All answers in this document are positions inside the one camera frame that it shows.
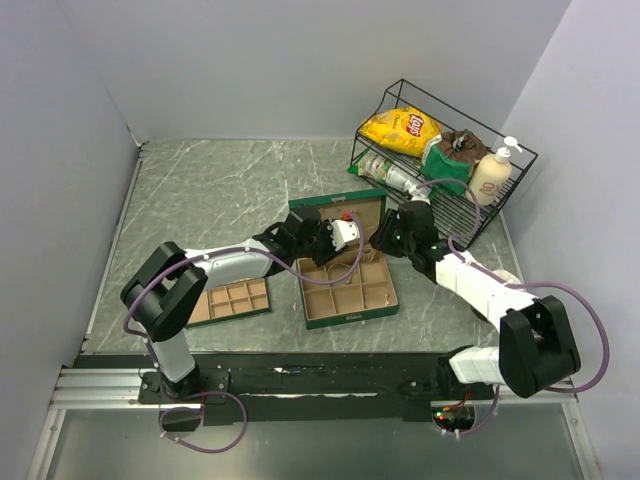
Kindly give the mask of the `silver pearl bangle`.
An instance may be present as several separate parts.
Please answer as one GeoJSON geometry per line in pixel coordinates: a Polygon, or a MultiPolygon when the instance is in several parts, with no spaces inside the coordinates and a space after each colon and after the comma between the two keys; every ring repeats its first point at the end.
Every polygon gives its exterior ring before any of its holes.
{"type": "Polygon", "coordinates": [[[356,265],[342,262],[332,263],[326,267],[327,279],[332,287],[355,284],[357,271],[356,265]]]}
{"type": "Polygon", "coordinates": [[[382,286],[364,287],[363,298],[367,309],[377,309],[391,305],[391,296],[388,289],[382,286]]]}

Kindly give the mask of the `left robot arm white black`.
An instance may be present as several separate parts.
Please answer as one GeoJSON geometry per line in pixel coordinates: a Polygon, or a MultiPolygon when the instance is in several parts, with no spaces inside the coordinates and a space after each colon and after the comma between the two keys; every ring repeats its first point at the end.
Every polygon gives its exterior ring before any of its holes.
{"type": "Polygon", "coordinates": [[[127,308],[123,330],[143,339],[164,392],[174,401],[188,401],[200,391],[201,382],[185,328],[204,292],[291,272],[301,258],[322,266],[358,238],[350,218],[324,219],[317,209],[301,206],[290,210],[285,220],[232,246],[188,250],[165,242],[121,291],[127,308]]]}

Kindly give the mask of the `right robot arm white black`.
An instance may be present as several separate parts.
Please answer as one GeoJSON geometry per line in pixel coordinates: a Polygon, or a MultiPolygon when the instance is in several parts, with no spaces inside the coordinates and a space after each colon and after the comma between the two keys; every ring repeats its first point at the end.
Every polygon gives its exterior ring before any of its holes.
{"type": "Polygon", "coordinates": [[[409,201],[384,214],[370,238],[386,255],[406,258],[432,283],[454,292],[499,334],[496,347],[460,347],[439,360],[437,386],[461,397],[474,383],[505,385],[521,398],[545,390],[581,368],[564,304],[511,287],[481,271],[467,251],[442,240],[429,204],[409,201]]]}

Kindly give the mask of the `green jewelry box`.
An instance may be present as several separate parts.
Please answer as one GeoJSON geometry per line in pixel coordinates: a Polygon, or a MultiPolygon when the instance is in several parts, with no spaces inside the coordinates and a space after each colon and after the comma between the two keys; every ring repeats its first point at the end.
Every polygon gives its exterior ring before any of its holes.
{"type": "Polygon", "coordinates": [[[364,251],[356,259],[359,242],[322,266],[310,258],[296,262],[305,277],[299,282],[306,328],[309,330],[365,321],[398,312],[399,301],[386,257],[370,245],[386,210],[382,188],[291,200],[291,208],[308,205],[324,219],[345,219],[354,213],[360,220],[364,251]]]}

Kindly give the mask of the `green jewelry tray insert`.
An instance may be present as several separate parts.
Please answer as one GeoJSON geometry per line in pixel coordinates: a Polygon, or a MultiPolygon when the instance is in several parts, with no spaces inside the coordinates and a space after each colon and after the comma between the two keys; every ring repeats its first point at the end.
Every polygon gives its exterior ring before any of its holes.
{"type": "Polygon", "coordinates": [[[270,311],[266,280],[247,279],[204,291],[186,327],[196,328],[270,311]]]}

